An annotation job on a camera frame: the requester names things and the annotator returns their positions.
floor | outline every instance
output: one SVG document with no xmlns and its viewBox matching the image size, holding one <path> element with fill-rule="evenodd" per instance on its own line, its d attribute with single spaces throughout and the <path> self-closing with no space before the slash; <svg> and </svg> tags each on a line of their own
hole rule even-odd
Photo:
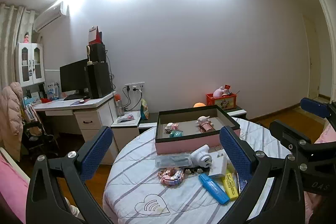
<svg viewBox="0 0 336 224">
<path fill-rule="evenodd" d="M 311 117 L 309 113 L 305 113 L 302 109 L 297 108 L 293 110 L 288 110 L 281 114 L 273 115 L 266 119 L 261 119 L 256 121 L 266 128 L 269 127 L 269 124 L 278 119 L 289 126 L 295 128 L 296 130 L 304 133 L 308 136 L 312 142 L 318 139 L 324 128 L 324 120 L 317 121 L 314 117 Z M 60 156 L 65 156 L 71 150 L 78 150 L 84 143 L 83 137 L 81 135 L 72 135 L 64 134 L 58 138 L 58 145 L 60 147 Z M 30 177 L 33 171 L 34 164 L 27 157 L 23 156 L 22 160 L 19 163 L 21 169 Z M 107 182 L 111 166 L 109 165 L 100 165 L 95 176 L 86 181 L 86 186 L 90 190 L 92 196 L 95 198 L 97 203 L 102 207 L 102 198 L 104 193 L 105 184 Z M 76 205 L 73 200 L 71 193 L 68 189 L 65 179 L 58 178 L 58 182 L 63 191 L 64 196 L 70 201 L 72 205 Z"/>
</svg>

wall socket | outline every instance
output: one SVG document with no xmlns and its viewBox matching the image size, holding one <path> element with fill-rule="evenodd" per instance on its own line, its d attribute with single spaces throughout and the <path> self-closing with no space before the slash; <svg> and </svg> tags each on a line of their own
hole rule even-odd
<svg viewBox="0 0 336 224">
<path fill-rule="evenodd" d="M 126 84 L 125 86 L 129 86 L 130 92 L 133 91 L 133 88 L 137 88 L 138 90 L 144 90 L 145 83 L 140 82 L 140 83 L 133 83 L 133 84 Z"/>
</svg>

computer monitor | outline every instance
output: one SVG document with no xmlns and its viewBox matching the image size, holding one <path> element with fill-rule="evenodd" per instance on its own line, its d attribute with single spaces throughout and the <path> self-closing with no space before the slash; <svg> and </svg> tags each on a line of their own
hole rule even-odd
<svg viewBox="0 0 336 224">
<path fill-rule="evenodd" d="M 71 99 L 67 97 L 66 99 L 72 100 L 85 97 L 84 89 L 88 87 L 85 79 L 85 66 L 87 66 L 87 59 L 59 68 L 62 92 L 71 90 L 79 91 L 77 96 L 72 96 Z"/>
</svg>

blue highlighter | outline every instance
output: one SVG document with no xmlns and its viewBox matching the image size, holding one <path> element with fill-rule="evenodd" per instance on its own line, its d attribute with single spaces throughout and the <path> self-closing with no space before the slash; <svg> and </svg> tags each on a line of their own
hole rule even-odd
<svg viewBox="0 0 336 224">
<path fill-rule="evenodd" d="M 230 201 L 227 194 L 219 187 L 219 185 L 214 182 L 206 174 L 200 174 L 198 176 L 199 182 L 202 186 L 209 192 L 209 194 L 219 202 L 220 205 L 225 205 Z"/>
</svg>

beige curtain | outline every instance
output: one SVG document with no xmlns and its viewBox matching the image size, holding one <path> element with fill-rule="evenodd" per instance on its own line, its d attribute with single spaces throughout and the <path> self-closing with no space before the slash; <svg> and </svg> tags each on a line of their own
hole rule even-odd
<svg viewBox="0 0 336 224">
<path fill-rule="evenodd" d="M 24 41 L 26 32 L 31 42 L 34 18 L 34 10 L 28 13 L 23 6 L 8 9 L 0 4 L 0 91 L 15 81 L 15 46 Z"/>
</svg>

